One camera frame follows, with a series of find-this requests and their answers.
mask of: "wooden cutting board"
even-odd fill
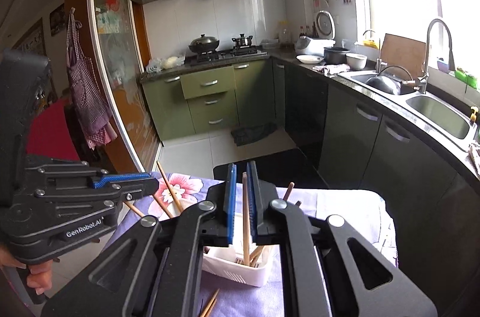
[[[387,33],[383,40],[381,59],[388,65],[404,67],[413,78],[417,78],[422,76],[425,48],[422,41]]]

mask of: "human hand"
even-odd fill
[[[0,266],[27,268],[26,264],[15,259],[4,245],[0,245]],[[42,264],[28,266],[27,286],[35,289],[37,295],[52,288],[52,260]]]

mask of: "metal bolt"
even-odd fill
[[[270,206],[277,210],[283,210],[287,207],[287,203],[284,200],[277,198],[276,200],[272,200],[270,202]]]
[[[339,216],[338,214],[334,214],[328,217],[328,223],[330,223],[330,225],[336,228],[340,228],[345,223],[345,220],[343,219],[342,216]]]
[[[200,210],[203,210],[204,212],[208,212],[215,208],[215,204],[211,201],[202,201],[198,204],[198,207]]]
[[[157,223],[157,218],[154,216],[145,216],[140,219],[140,224],[145,228],[151,228]]]

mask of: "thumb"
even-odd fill
[[[26,264],[15,259],[4,245],[0,245],[0,266],[27,268]]]

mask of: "stainless steel sink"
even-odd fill
[[[421,94],[410,88],[403,90],[400,95],[384,93],[366,85],[369,78],[375,76],[375,71],[343,72],[339,76],[367,88],[419,117],[447,137],[461,150],[468,152],[470,143],[474,140],[477,131],[476,124],[470,124],[470,119],[432,94]]]

